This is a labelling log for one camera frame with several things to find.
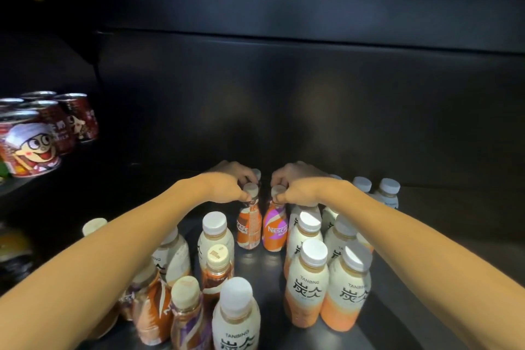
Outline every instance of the cartoon character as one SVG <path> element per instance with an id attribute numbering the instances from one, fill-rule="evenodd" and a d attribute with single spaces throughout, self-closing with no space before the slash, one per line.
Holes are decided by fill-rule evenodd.
<path id="1" fill-rule="evenodd" d="M 16 149 L 13 157 L 29 172 L 46 171 L 60 162 L 49 129 L 42 123 L 22 123 L 12 127 L 5 143 Z"/>
<path id="2" fill-rule="evenodd" d="M 73 133 L 75 133 L 75 136 L 82 140 L 84 136 L 86 136 L 88 133 L 86 121 L 77 118 L 75 115 L 68 115 L 67 119 L 69 124 L 73 128 Z"/>

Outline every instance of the white bottle cap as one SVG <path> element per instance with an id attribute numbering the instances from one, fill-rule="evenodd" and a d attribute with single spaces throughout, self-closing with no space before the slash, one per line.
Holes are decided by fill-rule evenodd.
<path id="1" fill-rule="evenodd" d="M 361 234 L 360 232 L 358 232 L 358 234 L 356 235 L 356 237 L 357 237 L 357 239 L 358 239 L 358 241 L 359 241 L 360 243 L 367 243 L 367 244 L 370 245 L 370 242 L 368 242 L 368 241 L 366 240 L 366 238 L 364 238 L 363 234 Z"/>
<path id="2" fill-rule="evenodd" d="M 161 246 L 174 241 L 175 238 L 177 238 L 178 234 L 179 234 L 179 228 L 175 227 L 175 229 L 172 232 L 170 232 L 170 234 L 166 238 L 164 238 L 164 240 L 161 243 Z"/>
<path id="3" fill-rule="evenodd" d="M 342 214 L 337 216 L 337 220 L 334 225 L 335 229 L 345 237 L 355 237 L 358 233 L 358 230 L 356 230 L 351 222 L 348 221 L 348 218 Z"/>
<path id="4" fill-rule="evenodd" d="M 153 262 L 153 259 L 150 258 L 148 260 L 148 263 L 142 267 L 142 269 L 139 271 L 138 274 L 133 278 L 133 283 L 140 284 L 147 280 L 149 277 L 151 277 L 154 273 L 157 272 L 157 267 L 155 266 L 155 263 Z"/>
<path id="5" fill-rule="evenodd" d="M 397 194 L 401 188 L 401 184 L 394 179 L 381 179 L 379 188 L 387 194 Z"/>
<path id="6" fill-rule="evenodd" d="M 317 232 L 321 229 L 321 214 L 315 208 L 305 210 L 301 208 L 299 213 L 299 227 L 306 232 Z"/>
<path id="7" fill-rule="evenodd" d="M 372 264 L 372 254 L 362 243 L 349 240 L 343 251 L 343 260 L 352 270 L 365 272 Z"/>
<path id="8" fill-rule="evenodd" d="M 226 215 L 222 212 L 210 212 L 202 219 L 202 230 L 208 235 L 219 235 L 226 230 Z"/>
<path id="9" fill-rule="evenodd" d="M 171 300 L 179 310 L 194 308 L 199 298 L 199 282 L 191 275 L 179 278 L 171 288 Z"/>
<path id="10" fill-rule="evenodd" d="M 255 183 L 244 184 L 243 190 L 245 190 L 252 198 L 255 198 L 259 194 L 259 187 Z"/>
<path id="11" fill-rule="evenodd" d="M 276 196 L 277 194 L 282 194 L 286 192 L 286 187 L 282 186 L 281 184 L 277 184 L 276 186 L 272 187 L 272 198 Z"/>
<path id="12" fill-rule="evenodd" d="M 86 237 L 89 234 L 97 231 L 100 227 L 105 226 L 106 224 L 108 224 L 108 221 L 102 217 L 89 220 L 86 224 L 84 224 L 84 227 L 82 227 L 82 234 L 84 235 L 84 237 Z"/>
<path id="13" fill-rule="evenodd" d="M 354 184 L 357 188 L 359 188 L 364 193 L 368 193 L 370 189 L 372 188 L 372 182 L 368 180 L 366 177 L 362 176 L 356 176 L 352 180 L 352 184 Z"/>
<path id="14" fill-rule="evenodd" d="M 228 248 L 226 245 L 217 244 L 209 248 L 206 254 L 206 264 L 214 270 L 223 269 L 229 263 Z"/>
<path id="15" fill-rule="evenodd" d="M 220 290 L 219 305 L 230 318 L 246 315 L 252 307 L 253 290 L 250 283 L 242 277 L 227 280 Z"/>
<path id="16" fill-rule="evenodd" d="M 259 169 L 252 169 L 253 174 L 257 177 L 257 181 L 261 181 L 261 171 Z"/>
<path id="17" fill-rule="evenodd" d="M 302 243 L 301 259 L 311 267 L 321 267 L 326 264 L 328 248 L 315 238 L 307 239 Z"/>

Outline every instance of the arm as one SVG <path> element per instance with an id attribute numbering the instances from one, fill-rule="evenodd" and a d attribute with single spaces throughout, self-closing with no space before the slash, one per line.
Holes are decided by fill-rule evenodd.
<path id="1" fill-rule="evenodd" d="M 470 348 L 524 348 L 523 287 L 429 226 L 348 181 L 326 176 L 303 162 L 286 165 L 272 176 L 272 185 L 290 183 L 277 201 L 319 202 L 348 216 L 406 286 Z"/>
<path id="2" fill-rule="evenodd" d="M 115 304 L 166 234 L 195 206 L 249 200 L 253 172 L 226 161 L 76 242 L 0 298 L 0 343 L 9 349 L 75 348 Z"/>

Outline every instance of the forearm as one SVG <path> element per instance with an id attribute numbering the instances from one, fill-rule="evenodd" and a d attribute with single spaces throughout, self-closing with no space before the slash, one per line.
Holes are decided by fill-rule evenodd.
<path id="1" fill-rule="evenodd" d="M 348 216 L 410 290 L 469 346 L 522 348 L 521 286 L 464 247 L 350 183 L 321 180 L 323 203 Z"/>
<path id="2" fill-rule="evenodd" d="M 206 200 L 199 177 L 178 181 L 76 242 L 0 298 L 3 346 L 74 348 L 166 234 Z"/>

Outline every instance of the red can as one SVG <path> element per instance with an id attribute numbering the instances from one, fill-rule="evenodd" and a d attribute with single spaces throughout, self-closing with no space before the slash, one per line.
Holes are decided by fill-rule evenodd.
<path id="1" fill-rule="evenodd" d="M 39 92 L 29 92 L 20 94 L 20 98 L 23 98 L 25 101 L 52 100 L 56 95 L 57 92 L 43 90 Z"/>
<path id="2" fill-rule="evenodd" d="M 89 142 L 98 138 L 98 123 L 91 109 L 87 94 L 68 93 L 55 97 L 68 113 L 69 124 L 80 142 Z"/>
<path id="3" fill-rule="evenodd" d="M 0 155 L 14 177 L 40 176 L 61 162 L 49 127 L 31 110 L 0 114 Z"/>
<path id="4" fill-rule="evenodd" d="M 23 99 L 21 98 L 14 98 L 14 97 L 6 97 L 6 98 L 0 98 L 0 114 L 3 112 L 7 112 L 13 109 L 14 106 L 17 104 L 23 103 Z"/>
<path id="5" fill-rule="evenodd" d="M 32 109 L 37 111 L 44 123 L 49 126 L 49 132 L 55 140 L 58 153 L 69 154 L 73 151 L 76 138 L 73 129 L 69 124 L 68 117 L 63 109 L 54 100 L 38 100 L 29 103 L 21 103 L 15 106 L 16 109 Z"/>

